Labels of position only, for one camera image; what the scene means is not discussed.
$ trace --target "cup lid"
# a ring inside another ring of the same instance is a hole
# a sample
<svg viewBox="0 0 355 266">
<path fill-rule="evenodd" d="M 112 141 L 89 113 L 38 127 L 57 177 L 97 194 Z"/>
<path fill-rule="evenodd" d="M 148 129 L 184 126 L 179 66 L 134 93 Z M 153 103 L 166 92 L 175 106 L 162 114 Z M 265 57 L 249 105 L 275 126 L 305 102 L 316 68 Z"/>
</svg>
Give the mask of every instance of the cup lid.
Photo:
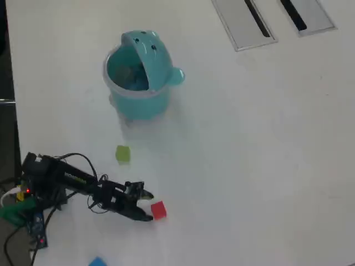
<svg viewBox="0 0 355 266">
<path fill-rule="evenodd" d="M 178 85 L 184 72 L 174 68 L 170 54 L 158 34 L 151 30 L 134 30 L 121 36 L 122 45 L 132 45 L 137 52 L 149 83 L 149 90 L 157 91 L 166 84 Z"/>
</svg>

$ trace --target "green cube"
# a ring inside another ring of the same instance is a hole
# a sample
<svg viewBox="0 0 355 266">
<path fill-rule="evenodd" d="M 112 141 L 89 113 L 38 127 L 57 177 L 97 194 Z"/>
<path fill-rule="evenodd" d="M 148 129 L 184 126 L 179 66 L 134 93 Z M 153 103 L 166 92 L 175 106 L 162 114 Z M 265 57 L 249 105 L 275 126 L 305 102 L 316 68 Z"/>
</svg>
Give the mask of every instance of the green cube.
<svg viewBox="0 0 355 266">
<path fill-rule="evenodd" d="M 131 160 L 130 148 L 118 145 L 116 149 L 116 159 L 118 162 L 129 162 Z"/>
</svg>

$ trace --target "red cube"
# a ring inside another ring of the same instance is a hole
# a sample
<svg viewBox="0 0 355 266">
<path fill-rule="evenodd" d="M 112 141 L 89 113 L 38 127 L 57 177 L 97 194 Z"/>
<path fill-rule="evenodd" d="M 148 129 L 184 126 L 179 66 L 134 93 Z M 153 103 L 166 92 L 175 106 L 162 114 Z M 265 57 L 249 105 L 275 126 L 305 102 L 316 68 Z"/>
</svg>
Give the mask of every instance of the red cube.
<svg viewBox="0 0 355 266">
<path fill-rule="evenodd" d="M 162 201 L 152 204 L 150 208 L 155 220 L 166 217 L 166 209 Z"/>
</svg>

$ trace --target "dark floor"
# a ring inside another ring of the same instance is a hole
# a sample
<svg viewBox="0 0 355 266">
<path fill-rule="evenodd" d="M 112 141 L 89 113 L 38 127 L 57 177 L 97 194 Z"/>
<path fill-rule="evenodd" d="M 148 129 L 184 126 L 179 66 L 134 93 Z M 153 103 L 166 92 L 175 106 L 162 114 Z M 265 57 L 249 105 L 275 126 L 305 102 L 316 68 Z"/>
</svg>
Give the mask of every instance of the dark floor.
<svg viewBox="0 0 355 266">
<path fill-rule="evenodd" d="M 13 81 L 11 71 L 10 51 L 7 46 L 0 55 L 0 99 L 14 99 Z M 16 111 L 14 105 L 0 105 L 0 180 L 15 176 L 15 150 L 16 150 Z M 10 266 L 3 253 L 3 244 L 7 235 L 15 228 L 7 221 L 0 219 L 0 265 Z M 8 245 L 9 255 L 14 266 L 29 266 L 28 237 L 22 229 Z"/>
</svg>

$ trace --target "green object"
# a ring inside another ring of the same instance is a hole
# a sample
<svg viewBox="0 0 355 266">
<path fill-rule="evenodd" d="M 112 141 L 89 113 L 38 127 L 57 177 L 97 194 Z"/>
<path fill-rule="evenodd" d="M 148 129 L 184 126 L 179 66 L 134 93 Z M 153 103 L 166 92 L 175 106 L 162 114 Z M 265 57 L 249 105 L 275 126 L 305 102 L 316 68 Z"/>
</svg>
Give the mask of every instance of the green object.
<svg viewBox="0 0 355 266">
<path fill-rule="evenodd" d="M 116 149 L 116 159 L 119 162 L 129 162 L 131 160 L 130 148 L 118 145 Z"/>
<path fill-rule="evenodd" d="M 0 209 L 0 217 L 9 221 L 15 226 L 25 225 L 25 220 L 21 215 L 23 211 L 36 207 L 36 201 L 34 198 L 27 198 L 24 201 L 17 202 L 9 206 L 5 206 Z"/>
</svg>

